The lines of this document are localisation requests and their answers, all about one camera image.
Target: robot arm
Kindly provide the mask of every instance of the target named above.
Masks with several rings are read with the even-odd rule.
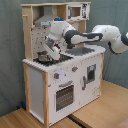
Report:
[[[56,18],[51,24],[48,35],[47,44],[49,41],[52,45],[49,48],[45,45],[45,50],[50,56],[57,60],[59,59],[59,49],[55,47],[55,42],[64,38],[67,44],[79,44],[98,41],[109,41],[110,51],[114,54],[120,54],[128,50],[128,33],[120,34],[117,27],[111,25],[97,25],[93,28],[92,33],[80,33],[69,23],[61,18]]]

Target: door handle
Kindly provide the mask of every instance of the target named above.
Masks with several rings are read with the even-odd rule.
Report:
[[[66,86],[70,85],[72,82],[73,82],[73,81],[69,81],[69,82],[66,83],[66,84],[61,84],[61,85],[59,85],[59,87],[66,87]]]
[[[84,87],[82,87],[82,90],[85,90],[86,88],[86,77],[85,76],[83,76],[83,81],[84,81]]]
[[[68,10],[70,11],[70,15],[68,16],[68,19],[71,19],[71,17],[72,17],[72,7],[68,6]]]

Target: table surface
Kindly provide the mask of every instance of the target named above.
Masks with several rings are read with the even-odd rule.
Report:
[[[0,128],[44,128],[38,120],[23,109],[0,118]],[[69,118],[64,118],[50,128],[81,128]]]
[[[128,89],[103,80],[101,93],[71,117],[87,128],[115,128],[128,118]]]

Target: knob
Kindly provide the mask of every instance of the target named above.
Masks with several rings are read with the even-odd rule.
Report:
[[[55,78],[55,79],[59,79],[59,74],[58,74],[58,73],[55,73],[55,74],[54,74],[54,78]]]
[[[73,67],[72,71],[75,72],[78,68],[77,67]]]

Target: oven door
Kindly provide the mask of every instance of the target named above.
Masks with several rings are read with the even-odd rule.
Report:
[[[79,108],[80,74],[49,87],[50,125],[68,116]]]
[[[67,20],[78,20],[82,18],[82,4],[67,5]]]

